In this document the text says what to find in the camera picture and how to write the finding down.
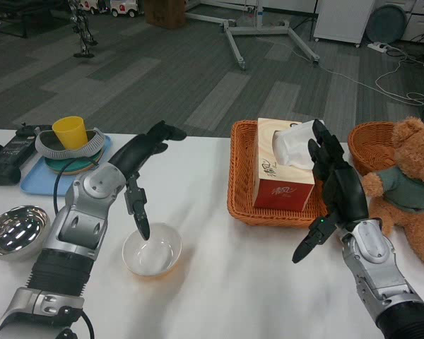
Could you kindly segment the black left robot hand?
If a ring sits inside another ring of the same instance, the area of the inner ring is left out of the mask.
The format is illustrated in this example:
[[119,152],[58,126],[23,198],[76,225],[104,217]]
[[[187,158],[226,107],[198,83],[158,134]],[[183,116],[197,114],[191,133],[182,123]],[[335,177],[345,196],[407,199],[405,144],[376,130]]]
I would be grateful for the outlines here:
[[153,155],[167,150],[166,141],[183,141],[187,133],[175,126],[159,121],[147,133],[133,137],[120,148],[109,160],[126,179],[124,197],[127,210],[134,217],[136,227],[143,240],[150,238],[150,225],[145,211],[146,192],[138,186],[139,170]]

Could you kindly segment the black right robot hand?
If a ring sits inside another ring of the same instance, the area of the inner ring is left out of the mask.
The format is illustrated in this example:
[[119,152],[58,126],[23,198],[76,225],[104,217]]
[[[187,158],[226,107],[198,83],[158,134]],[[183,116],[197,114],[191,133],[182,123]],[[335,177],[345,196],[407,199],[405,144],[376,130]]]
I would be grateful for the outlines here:
[[318,119],[313,121],[314,138],[308,151],[314,163],[313,175],[322,184],[322,200],[327,214],[310,224],[307,236],[294,251],[292,262],[303,260],[317,245],[322,245],[338,228],[351,231],[358,221],[368,218],[365,193],[358,173],[343,158],[337,137]]

